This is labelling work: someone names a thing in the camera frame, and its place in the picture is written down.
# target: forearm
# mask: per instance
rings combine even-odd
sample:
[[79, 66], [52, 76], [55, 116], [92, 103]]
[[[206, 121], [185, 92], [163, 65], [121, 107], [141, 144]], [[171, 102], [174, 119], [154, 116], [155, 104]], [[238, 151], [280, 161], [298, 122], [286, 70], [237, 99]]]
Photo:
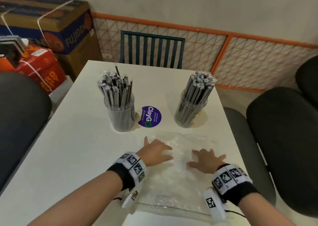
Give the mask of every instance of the forearm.
[[251, 226], [296, 226], [258, 193], [251, 193], [238, 204]]
[[106, 171], [57, 202], [29, 226], [91, 226], [122, 187], [120, 177]]

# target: plastic bag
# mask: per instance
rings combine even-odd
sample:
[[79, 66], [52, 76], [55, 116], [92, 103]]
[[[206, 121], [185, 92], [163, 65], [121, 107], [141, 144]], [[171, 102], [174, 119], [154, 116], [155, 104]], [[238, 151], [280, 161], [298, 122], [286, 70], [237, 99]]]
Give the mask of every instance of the plastic bag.
[[157, 132], [148, 136], [149, 142], [154, 139], [171, 146], [173, 150], [165, 153], [171, 154], [174, 159], [147, 168], [147, 177], [136, 209], [212, 223], [210, 211], [201, 196], [201, 192], [211, 186], [211, 175], [187, 168], [186, 162], [197, 160], [192, 149], [214, 149], [213, 143], [203, 136], [169, 132]]

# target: orange metal frame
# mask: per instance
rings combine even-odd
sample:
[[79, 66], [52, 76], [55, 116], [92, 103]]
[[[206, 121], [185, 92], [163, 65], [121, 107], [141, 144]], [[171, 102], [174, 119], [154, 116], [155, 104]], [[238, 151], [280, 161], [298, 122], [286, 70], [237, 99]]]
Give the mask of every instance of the orange metal frame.
[[[301, 46], [301, 47], [308, 47], [308, 48], [318, 48], [318, 45], [316, 44], [309, 44], [309, 43], [302, 43], [292, 40], [285, 40], [285, 39], [274, 39], [270, 37], [264, 37], [264, 36], [258, 36], [258, 35], [250, 35], [250, 34], [242, 34], [242, 33], [236, 33], [236, 32], [230, 32], [230, 31], [223, 31], [223, 30], [215, 30], [215, 29], [206, 29], [206, 28], [200, 28], [200, 27], [193, 27], [193, 26], [186, 26], [186, 25], [179, 25], [174, 23], [165, 23], [165, 22], [159, 22], [159, 21], [153, 21], [153, 20], [147, 20], [147, 19], [136, 19], [136, 18], [130, 18], [130, 17], [124, 17], [124, 16], [118, 16], [118, 15], [110, 15], [110, 14], [103, 14], [103, 13], [96, 13], [92, 12], [92, 16], [97, 19], [112, 19], [117, 21], [124, 21], [129, 23], [140, 23], [145, 25], [152, 25], [152, 26], [159, 26], [159, 27], [165, 27], [165, 28], [171, 28], [171, 29], [180, 29], [180, 30], [187, 30], [187, 31], [194, 31], [194, 32], [203, 32], [208, 34], [216, 34], [216, 35], [224, 35], [226, 36], [226, 39], [222, 45], [222, 48], [217, 55], [217, 58], [212, 66], [211, 74], [214, 74], [217, 70], [217, 67], [219, 66], [223, 55], [228, 48], [228, 46], [231, 43], [231, 40], [233, 37], [243, 38], [243, 39], [254, 39], [254, 40], [261, 40], [266, 42], [272, 42], [272, 43], [280, 43], [285, 45], [294, 45], [294, 46]], [[243, 91], [250, 91], [250, 92], [264, 92], [263, 90], [254, 90], [254, 89], [248, 89], [248, 88], [238, 88], [238, 87], [229, 87], [229, 86], [221, 86], [217, 85], [218, 88], [225, 88], [225, 89], [233, 89], [233, 90], [243, 90]]]

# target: table surface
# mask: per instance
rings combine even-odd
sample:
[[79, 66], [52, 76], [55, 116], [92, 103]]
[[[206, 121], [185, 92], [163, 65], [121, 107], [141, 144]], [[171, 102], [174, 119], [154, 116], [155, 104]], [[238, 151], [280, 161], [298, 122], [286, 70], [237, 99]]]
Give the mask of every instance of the table surface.
[[[119, 133], [110, 124], [97, 80], [115, 63], [88, 61], [42, 134], [0, 196], [0, 225], [26, 225], [54, 203], [103, 173], [123, 152], [137, 151], [146, 135], [156, 131], [209, 136], [214, 150], [226, 154], [226, 162], [245, 169], [239, 149], [214, 89], [196, 127], [177, 126], [173, 115], [193, 71], [117, 64], [122, 75], [133, 80], [135, 110], [156, 107], [161, 122], [153, 128], [136, 127]], [[145, 212], [128, 214], [113, 201], [94, 225], [210, 225], [201, 221], [159, 216]], [[228, 203], [228, 208], [240, 212]], [[249, 225], [229, 213], [230, 225]]]

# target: hand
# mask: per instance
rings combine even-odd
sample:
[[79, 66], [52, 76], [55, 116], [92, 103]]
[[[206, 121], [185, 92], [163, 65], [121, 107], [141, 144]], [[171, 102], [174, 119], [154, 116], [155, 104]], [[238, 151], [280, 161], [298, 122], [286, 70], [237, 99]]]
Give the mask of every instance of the hand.
[[161, 164], [164, 161], [173, 159], [173, 156], [162, 155], [161, 153], [164, 150], [172, 150], [172, 147], [157, 139], [155, 139], [152, 143], [149, 143], [148, 138], [145, 137], [143, 148], [136, 152], [136, 154], [142, 159], [146, 167], [148, 167], [155, 166]]
[[213, 174], [219, 166], [225, 164], [223, 160], [226, 158], [226, 155], [216, 157], [212, 149], [209, 152], [205, 149], [201, 149], [200, 151], [192, 150], [192, 153], [198, 157], [198, 162], [187, 162], [187, 166], [196, 168], [203, 173]]

